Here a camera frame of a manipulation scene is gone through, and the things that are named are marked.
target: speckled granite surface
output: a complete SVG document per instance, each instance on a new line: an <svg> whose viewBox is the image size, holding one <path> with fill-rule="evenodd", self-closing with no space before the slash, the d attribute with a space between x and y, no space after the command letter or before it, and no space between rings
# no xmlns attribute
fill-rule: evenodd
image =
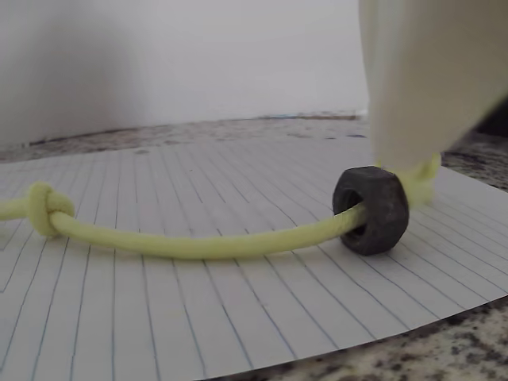
<svg viewBox="0 0 508 381"><path fill-rule="evenodd" d="M275 119L134 129L0 152L0 162L197 140L365 137L358 121ZM472 134L443 163L508 191L508 140ZM508 381L508 297L403 335L217 381Z"/></svg>

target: white wall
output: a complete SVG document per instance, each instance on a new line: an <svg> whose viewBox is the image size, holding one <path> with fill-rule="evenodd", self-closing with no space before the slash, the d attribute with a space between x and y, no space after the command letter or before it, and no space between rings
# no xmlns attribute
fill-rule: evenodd
<svg viewBox="0 0 508 381"><path fill-rule="evenodd" d="M4 0L2 143L363 109L356 7L356 0Z"/></svg>

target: yellow cord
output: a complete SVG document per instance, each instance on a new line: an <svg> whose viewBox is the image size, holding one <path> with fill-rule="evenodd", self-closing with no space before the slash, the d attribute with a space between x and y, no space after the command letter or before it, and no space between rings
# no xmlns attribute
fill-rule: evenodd
<svg viewBox="0 0 508 381"><path fill-rule="evenodd" d="M406 172L397 172L410 206L432 195L432 179L439 159ZM263 256L305 248L331 240L365 223L366 213L358 204L337 216L293 229L230 237L170 238L145 233L123 232L84 224L74 219L75 208L64 194L46 183L34 183L26 198L0 202L0 221L27 217L41 235L58 234L129 252L182 260L220 260Z"/></svg>

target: knot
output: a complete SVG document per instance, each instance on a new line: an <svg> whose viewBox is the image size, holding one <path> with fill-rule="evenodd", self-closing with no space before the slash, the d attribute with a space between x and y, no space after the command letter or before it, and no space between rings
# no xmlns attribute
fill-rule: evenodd
<svg viewBox="0 0 508 381"><path fill-rule="evenodd" d="M65 194L55 192L47 183L34 183L28 193L26 217L41 236L56 236L59 232L53 227L49 216L62 212L74 217L74 204Z"/></svg>

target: lined paper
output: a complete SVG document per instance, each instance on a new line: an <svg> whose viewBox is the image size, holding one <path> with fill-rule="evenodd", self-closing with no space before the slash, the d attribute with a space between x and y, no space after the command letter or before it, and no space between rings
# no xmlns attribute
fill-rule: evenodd
<svg viewBox="0 0 508 381"><path fill-rule="evenodd" d="M288 229L332 214L368 141L237 140L0 164L86 223L169 237ZM193 380L315 356L446 318L508 291L508 196L442 168L389 253L340 240L250 260L165 260L0 224L0 379Z"/></svg>

